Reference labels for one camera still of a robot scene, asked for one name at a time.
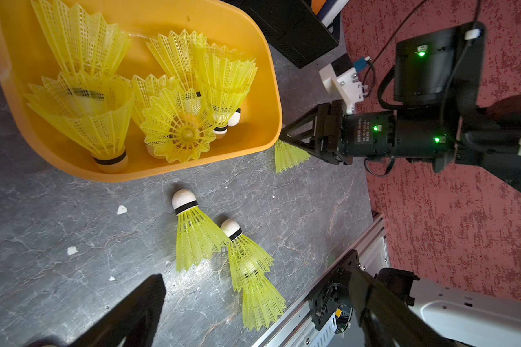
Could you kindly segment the yellow plastic storage box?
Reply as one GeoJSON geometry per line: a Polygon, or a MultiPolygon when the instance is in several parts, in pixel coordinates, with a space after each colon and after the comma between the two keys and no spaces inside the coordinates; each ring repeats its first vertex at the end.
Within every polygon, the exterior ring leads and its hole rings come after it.
{"type": "Polygon", "coordinates": [[[56,78],[60,69],[29,1],[0,1],[0,85],[18,130],[32,149],[57,169],[97,182],[128,182],[246,156],[269,149],[282,127],[282,106],[268,43],[257,24],[242,10],[222,1],[83,1],[82,8],[101,13],[131,36],[132,43],[118,73],[126,78],[160,75],[162,68],[147,41],[158,34],[197,31],[219,45],[252,56],[258,68],[241,105],[240,123],[207,153],[187,163],[155,159],[146,150],[143,133],[131,125],[127,168],[100,171],[90,153],[55,130],[27,105],[29,85],[42,77],[56,78]]]}

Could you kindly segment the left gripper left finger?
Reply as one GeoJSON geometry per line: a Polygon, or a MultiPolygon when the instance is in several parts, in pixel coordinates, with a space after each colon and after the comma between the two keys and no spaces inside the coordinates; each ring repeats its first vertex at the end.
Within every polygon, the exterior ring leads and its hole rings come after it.
{"type": "Polygon", "coordinates": [[[70,345],[152,346],[165,296],[163,276],[149,276],[70,345]]]}

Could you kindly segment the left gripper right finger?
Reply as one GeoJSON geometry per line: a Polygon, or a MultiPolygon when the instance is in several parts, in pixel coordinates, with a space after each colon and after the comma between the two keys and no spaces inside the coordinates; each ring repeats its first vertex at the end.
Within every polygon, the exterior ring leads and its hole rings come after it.
{"type": "Polygon", "coordinates": [[[367,346],[454,346],[439,335],[405,303],[410,297],[415,273],[385,268],[384,280],[356,267],[349,283],[350,306],[367,346]]]}

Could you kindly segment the yellow shuttlecock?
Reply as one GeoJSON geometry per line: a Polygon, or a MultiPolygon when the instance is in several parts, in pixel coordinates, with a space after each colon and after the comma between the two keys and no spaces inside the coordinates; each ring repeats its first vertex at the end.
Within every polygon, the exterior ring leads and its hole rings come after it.
{"type": "Polygon", "coordinates": [[[285,298],[262,274],[249,278],[243,287],[243,324],[249,331],[269,328],[286,307],[285,298]]]}
{"type": "Polygon", "coordinates": [[[175,192],[172,207],[177,215],[177,272],[199,266],[229,244],[230,238],[199,208],[188,189],[175,192]]]}
{"type": "Polygon", "coordinates": [[[177,77],[168,77],[166,75],[160,78],[154,75],[149,75],[146,78],[141,78],[134,75],[131,79],[131,86],[135,95],[134,109],[132,120],[141,128],[146,117],[143,115],[143,110],[151,107],[151,97],[158,97],[163,89],[173,89],[180,85],[177,77]]]}
{"type": "Polygon", "coordinates": [[[198,57],[195,50],[207,44],[203,33],[183,30],[180,34],[171,31],[168,36],[158,34],[146,43],[148,49],[169,77],[176,77],[185,90],[199,90],[198,57]]]}
{"type": "Polygon", "coordinates": [[[282,173],[299,166],[311,158],[310,154],[293,145],[277,140],[274,149],[276,172],[282,173]]]}
{"type": "Polygon", "coordinates": [[[140,126],[149,152],[169,163],[198,160],[217,138],[208,110],[194,89],[165,88],[150,97],[140,126]]]}
{"type": "Polygon", "coordinates": [[[79,4],[31,4],[62,72],[104,76],[116,73],[131,43],[130,36],[117,24],[108,24],[99,12],[88,14],[79,4]]]}
{"type": "Polygon", "coordinates": [[[230,119],[241,107],[257,73],[256,59],[236,49],[213,44],[194,48],[195,73],[203,104],[216,138],[227,133],[230,119]]]}
{"type": "Polygon", "coordinates": [[[28,106],[53,128],[86,149],[106,174],[126,169],[125,145],[135,102],[128,79],[85,71],[42,77],[25,94],[28,106]]]}
{"type": "Polygon", "coordinates": [[[227,219],[220,228],[230,240],[227,249],[232,286],[235,291],[241,291],[251,280],[268,273],[274,265],[274,259],[243,234],[238,222],[227,219]]]}

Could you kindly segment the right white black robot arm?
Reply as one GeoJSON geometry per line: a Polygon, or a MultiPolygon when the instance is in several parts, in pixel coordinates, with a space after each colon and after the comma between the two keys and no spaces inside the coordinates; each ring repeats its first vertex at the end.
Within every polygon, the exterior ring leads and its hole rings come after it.
{"type": "MultiPolygon", "coordinates": [[[[394,101],[359,114],[368,95],[357,65],[341,56],[321,79],[341,97],[319,104],[287,125],[285,143],[331,164],[403,158],[477,166],[521,192],[521,95],[489,108],[477,105],[486,26],[473,20],[401,41],[395,65],[381,81],[394,101]]],[[[367,346],[521,346],[521,303],[451,289],[415,273],[363,270],[346,252],[302,301],[307,315],[289,335],[315,346],[325,333],[358,326],[367,346]]]]}

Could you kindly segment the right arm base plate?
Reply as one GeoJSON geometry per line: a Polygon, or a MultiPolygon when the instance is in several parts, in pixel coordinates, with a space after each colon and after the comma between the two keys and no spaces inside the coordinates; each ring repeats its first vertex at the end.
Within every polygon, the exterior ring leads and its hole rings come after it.
{"type": "Polygon", "coordinates": [[[310,314],[317,331],[322,330],[341,306],[353,308],[349,284],[353,270],[358,269],[358,263],[357,251],[347,251],[309,292],[307,299],[310,314]]]}

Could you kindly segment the yellow shuttlecock top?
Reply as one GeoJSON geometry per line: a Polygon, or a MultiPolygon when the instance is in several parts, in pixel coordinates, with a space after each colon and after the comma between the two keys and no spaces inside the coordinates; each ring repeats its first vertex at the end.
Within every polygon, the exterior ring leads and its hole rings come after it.
{"type": "Polygon", "coordinates": [[[88,14],[79,4],[31,4],[62,72],[104,76],[116,73],[131,43],[130,36],[117,24],[108,24],[99,12],[88,14]]]}

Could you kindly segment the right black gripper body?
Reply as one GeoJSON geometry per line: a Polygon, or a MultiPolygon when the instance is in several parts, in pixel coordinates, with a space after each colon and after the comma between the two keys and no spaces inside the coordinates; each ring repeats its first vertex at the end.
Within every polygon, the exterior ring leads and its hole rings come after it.
{"type": "Polygon", "coordinates": [[[344,101],[318,104],[284,126],[279,139],[326,163],[351,165],[352,158],[346,156],[343,147],[340,146],[344,115],[344,101]]]}

